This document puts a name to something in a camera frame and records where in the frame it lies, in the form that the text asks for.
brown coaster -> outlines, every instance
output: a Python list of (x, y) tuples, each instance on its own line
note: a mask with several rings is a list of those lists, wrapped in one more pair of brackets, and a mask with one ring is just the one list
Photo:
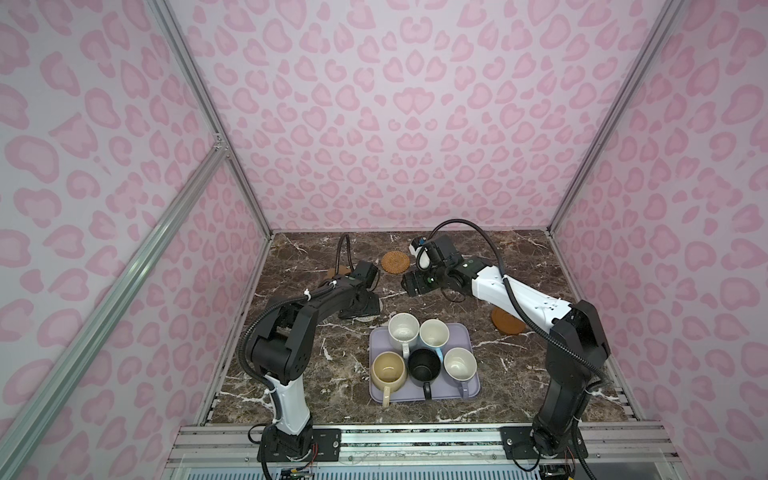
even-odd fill
[(522, 320), (498, 307), (495, 307), (491, 312), (491, 320), (496, 328), (505, 335), (519, 335), (528, 328)]
[[(339, 275), (348, 275), (352, 271), (346, 266), (346, 265), (339, 265)], [(328, 273), (326, 273), (326, 278), (333, 278), (333, 274), (336, 273), (336, 269), (330, 268), (328, 269)]]
[(382, 257), (382, 268), (387, 273), (397, 275), (405, 272), (411, 266), (411, 260), (403, 252), (387, 252)]

brown marble surface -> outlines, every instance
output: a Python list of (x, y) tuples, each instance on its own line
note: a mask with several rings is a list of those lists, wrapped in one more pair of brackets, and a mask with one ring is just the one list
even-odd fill
[[(475, 232), (454, 231), (451, 237), (466, 256), (492, 255)], [(353, 258), (379, 263), (390, 250), (407, 252), (410, 240), (421, 233), (351, 233)], [(571, 291), (555, 255), (541, 231), (491, 232), (502, 249), (507, 274), (555, 297), (572, 300)], [(247, 323), (264, 308), (272, 295), (294, 296), (314, 287), (333, 266), (337, 233), (278, 234), (257, 287)], [(468, 298), (450, 303), (439, 291), (409, 298), (399, 285), (400, 275), (382, 270), (376, 292), (382, 300), (380, 316), (364, 323), (341, 320), (336, 315), (321, 322), (313, 358), (304, 372), (306, 403), (314, 422), (330, 423), (428, 423), (428, 422), (529, 422), (541, 407), (549, 382), (544, 368), (545, 341), (532, 332), (503, 336), (491, 322), (492, 306)], [(470, 401), (439, 400), (392, 404), (382, 409), (369, 394), (368, 336), (390, 315), (410, 312), (419, 321), (439, 318), (460, 322), (469, 330), (478, 360), (481, 392)], [(248, 379), (234, 359), (227, 373), (213, 423), (256, 423), (272, 418), (264, 388)], [(613, 399), (594, 399), (585, 421), (625, 420)]]

pink patterned wall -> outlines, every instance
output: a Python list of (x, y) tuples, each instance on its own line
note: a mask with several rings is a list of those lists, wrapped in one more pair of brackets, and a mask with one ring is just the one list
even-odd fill
[(211, 136), (141, 0), (0, 7), (0, 435)]
[(272, 227), (547, 225), (661, 0), (172, 0)]
[(557, 232), (692, 480), (768, 473), (766, 25), (693, 2)]
[(223, 165), (20, 479), (157, 478), (200, 408), (263, 243)]

mug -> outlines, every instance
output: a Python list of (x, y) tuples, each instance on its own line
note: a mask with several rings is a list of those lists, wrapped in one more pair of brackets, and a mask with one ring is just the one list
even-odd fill
[(411, 381), (424, 390), (424, 399), (432, 400), (432, 382), (440, 376), (440, 358), (434, 350), (417, 349), (408, 358)]
[(422, 339), (422, 343), (435, 350), (437, 356), (440, 357), (440, 363), (442, 363), (442, 347), (448, 343), (450, 336), (448, 326), (438, 319), (425, 321), (419, 329), (419, 337)]
[(448, 373), (449, 383), (458, 387), (463, 399), (469, 398), (469, 380), (478, 371), (475, 356), (467, 349), (458, 346), (450, 349), (443, 359), (443, 366)]
[(389, 397), (400, 390), (407, 378), (406, 362), (397, 353), (384, 352), (373, 360), (371, 380), (377, 389), (384, 392), (382, 407), (389, 406)]
[(393, 349), (402, 350), (407, 359), (411, 349), (419, 341), (419, 321), (410, 313), (398, 313), (389, 319), (389, 343)]

purple tray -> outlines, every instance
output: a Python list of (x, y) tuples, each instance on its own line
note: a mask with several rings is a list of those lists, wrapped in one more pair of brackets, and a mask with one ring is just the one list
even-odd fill
[[(471, 352), (472, 342), (469, 340), (469, 331), (467, 330), (467, 327), (463, 326), (461, 323), (446, 323), (446, 325), (448, 326), (448, 331), (451, 336), (448, 343), (442, 347), (443, 355), (457, 346), (464, 347)], [(380, 353), (384, 352), (396, 352), (396, 350), (389, 345), (389, 331), (387, 330), (387, 327), (380, 326), (371, 330), (368, 367), (373, 366), (373, 360)], [(433, 400), (460, 399), (462, 397), (458, 392), (458, 387), (448, 383), (446, 380), (447, 378), (448, 373), (445, 372), (445, 369), (441, 369), (440, 376), (437, 377), (437, 380), (432, 384)], [(369, 391), (372, 399), (376, 400), (378, 403), (384, 401), (384, 392), (376, 388), (370, 380)], [(469, 398), (476, 396), (478, 393), (480, 393), (480, 378), (475, 374), (475, 376), (469, 380)], [(425, 400), (424, 390), (421, 387), (414, 385), (410, 379), (407, 379), (406, 384), (389, 397), (390, 402), (415, 402), (419, 400), (422, 402)]]

